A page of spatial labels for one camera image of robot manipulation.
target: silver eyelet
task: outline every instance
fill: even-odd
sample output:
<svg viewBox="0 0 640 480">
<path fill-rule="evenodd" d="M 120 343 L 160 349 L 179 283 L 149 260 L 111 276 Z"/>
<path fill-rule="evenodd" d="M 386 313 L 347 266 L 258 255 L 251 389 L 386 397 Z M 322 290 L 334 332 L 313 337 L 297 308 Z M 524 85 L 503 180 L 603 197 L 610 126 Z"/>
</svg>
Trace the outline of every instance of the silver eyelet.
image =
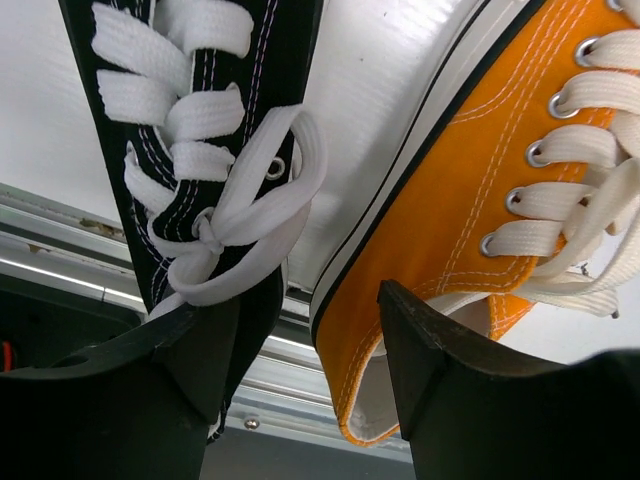
<svg viewBox="0 0 640 480">
<path fill-rule="evenodd" d="M 489 252 L 489 244 L 491 243 L 495 235 L 495 232 L 485 235 L 485 237 L 480 242 L 480 253 L 482 253 L 485 257 L 497 257 L 497 255 L 493 255 Z"/>
<path fill-rule="evenodd" d="M 287 169 L 287 166 L 280 157 L 275 157 L 269 166 L 266 178 L 267 180 L 278 180 Z"/>
<path fill-rule="evenodd" d="M 575 117 L 580 110 L 571 110 L 566 113 L 558 111 L 558 104 L 560 103 L 561 96 L 562 92 L 554 93 L 551 96 L 551 99 L 549 99 L 549 114 L 559 120 L 566 120 L 567 118 Z"/>
<path fill-rule="evenodd" d="M 621 12 L 621 11 L 624 10 L 622 8 L 622 5 L 620 5 L 620 2 L 618 0 L 607 0 L 607 5 L 614 12 Z"/>
<path fill-rule="evenodd" d="M 522 193 L 522 190 L 524 190 L 523 187 L 517 187 L 511 190 L 509 193 L 507 193 L 507 196 L 504 199 L 504 205 L 509 211 L 509 213 L 516 214 L 513 211 L 513 204 L 518 203 L 520 201 L 521 199 L 520 194 Z"/>
<path fill-rule="evenodd" d="M 576 47 L 573 58 L 579 66 L 586 68 L 593 66 L 587 59 L 587 55 L 591 53 L 591 47 L 593 47 L 593 44 L 596 43 L 599 39 L 600 37 L 589 37 L 580 42 L 580 44 Z"/>
<path fill-rule="evenodd" d="M 542 145 L 542 140 L 537 140 L 529 145 L 527 147 L 527 151 L 525 152 L 527 163 L 533 168 L 543 168 L 549 165 L 549 162 L 541 162 L 540 160 L 536 159 L 536 157 L 540 155 L 540 145 Z"/>
</svg>

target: white shoelace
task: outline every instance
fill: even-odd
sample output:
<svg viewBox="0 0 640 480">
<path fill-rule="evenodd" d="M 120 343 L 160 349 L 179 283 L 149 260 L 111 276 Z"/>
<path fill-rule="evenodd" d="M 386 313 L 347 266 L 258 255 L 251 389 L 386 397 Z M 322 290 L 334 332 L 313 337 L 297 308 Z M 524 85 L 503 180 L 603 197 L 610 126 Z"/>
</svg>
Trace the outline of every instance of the white shoelace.
<svg viewBox="0 0 640 480">
<path fill-rule="evenodd" d="M 168 281 L 175 293 L 151 312 L 163 315 L 188 302 L 213 305 L 232 298 L 266 278 L 285 260 L 309 214 L 312 197 L 327 168 L 324 142 L 309 114 L 299 105 L 270 110 L 238 158 L 202 140 L 235 132 L 244 118 L 240 91 L 191 92 L 193 54 L 217 49 L 243 58 L 253 20 L 242 7 L 222 0 L 163 0 L 155 26 L 126 11 L 94 4 L 97 55 L 128 72 L 100 70 L 100 95 L 109 118 L 151 125 L 169 146 L 176 180 L 225 182 L 215 208 L 193 225 L 193 242 L 172 242 L 155 235 L 154 219 L 175 192 L 148 177 L 128 148 L 125 183 L 148 211 L 149 238 L 158 252 L 174 258 Z M 260 199 L 256 195 L 287 132 L 302 154 L 293 180 Z M 255 245 L 240 262 L 209 279 L 226 246 Z"/>
<path fill-rule="evenodd" d="M 640 2 L 618 3 L 640 25 Z M 508 208 L 528 219 L 502 225 L 486 238 L 484 250 L 489 256 L 541 257 L 514 295 L 606 316 L 617 310 L 615 288 L 640 272 L 640 78 L 595 68 L 640 70 L 640 29 L 584 43 L 589 44 L 576 55 L 594 70 L 569 80 L 550 108 L 564 117 L 582 108 L 615 109 L 610 128 L 567 125 L 532 145 L 529 152 L 535 153 L 530 160 L 540 167 L 586 163 L 583 182 L 538 183 L 517 189 L 507 199 Z M 604 231 L 619 234 L 627 226 L 617 251 L 597 278 L 568 271 L 591 256 Z M 561 233 L 567 243 L 554 255 Z M 488 295 L 448 294 L 429 304 L 450 314 Z"/>
</svg>

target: white rubber sole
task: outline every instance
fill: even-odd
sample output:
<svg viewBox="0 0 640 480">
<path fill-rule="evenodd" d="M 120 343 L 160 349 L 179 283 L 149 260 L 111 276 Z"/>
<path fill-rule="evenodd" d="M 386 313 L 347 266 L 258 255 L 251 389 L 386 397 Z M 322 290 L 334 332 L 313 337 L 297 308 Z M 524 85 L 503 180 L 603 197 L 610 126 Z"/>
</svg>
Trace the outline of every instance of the white rubber sole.
<svg viewBox="0 0 640 480">
<path fill-rule="evenodd" d="M 334 253 L 320 275 L 310 306 L 310 323 L 326 308 L 328 296 L 341 274 L 357 255 L 387 198 L 409 167 L 416 153 L 454 96 L 505 29 L 528 2 L 525 0 L 469 0 L 452 14 L 452 28 L 443 32 L 441 44 L 434 48 L 437 59 L 427 68 L 425 92 L 414 122 L 398 149 L 382 185 L 355 228 Z"/>
</svg>

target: canvas sneaker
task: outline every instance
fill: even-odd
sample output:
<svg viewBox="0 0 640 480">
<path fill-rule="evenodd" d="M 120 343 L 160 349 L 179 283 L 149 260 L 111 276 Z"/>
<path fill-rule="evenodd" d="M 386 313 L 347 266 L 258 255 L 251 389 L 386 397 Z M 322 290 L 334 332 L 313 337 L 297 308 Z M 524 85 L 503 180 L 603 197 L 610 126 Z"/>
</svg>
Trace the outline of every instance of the canvas sneaker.
<svg viewBox="0 0 640 480">
<path fill-rule="evenodd" d="M 618 314 L 615 287 L 640 269 L 638 25 L 637 0 L 474 3 L 315 288 L 313 340 L 351 442 L 398 428 L 382 280 L 494 340 L 536 302 Z M 575 268 L 623 232 L 600 274 Z"/>
<path fill-rule="evenodd" d="M 223 412 L 278 318 L 281 265 L 325 175 L 300 105 L 320 12 L 298 0 L 67 8 L 149 319 L 240 296 Z"/>
</svg>

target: bolt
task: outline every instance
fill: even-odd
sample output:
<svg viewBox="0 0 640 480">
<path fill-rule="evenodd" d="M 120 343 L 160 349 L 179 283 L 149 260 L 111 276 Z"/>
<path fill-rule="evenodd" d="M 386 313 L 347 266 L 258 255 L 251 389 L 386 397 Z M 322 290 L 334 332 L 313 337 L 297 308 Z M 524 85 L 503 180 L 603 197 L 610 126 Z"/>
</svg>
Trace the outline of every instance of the bolt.
<svg viewBox="0 0 640 480">
<path fill-rule="evenodd" d="M 247 418 L 244 421 L 244 428 L 247 430 L 257 430 L 260 426 L 260 421 L 256 418 Z"/>
</svg>

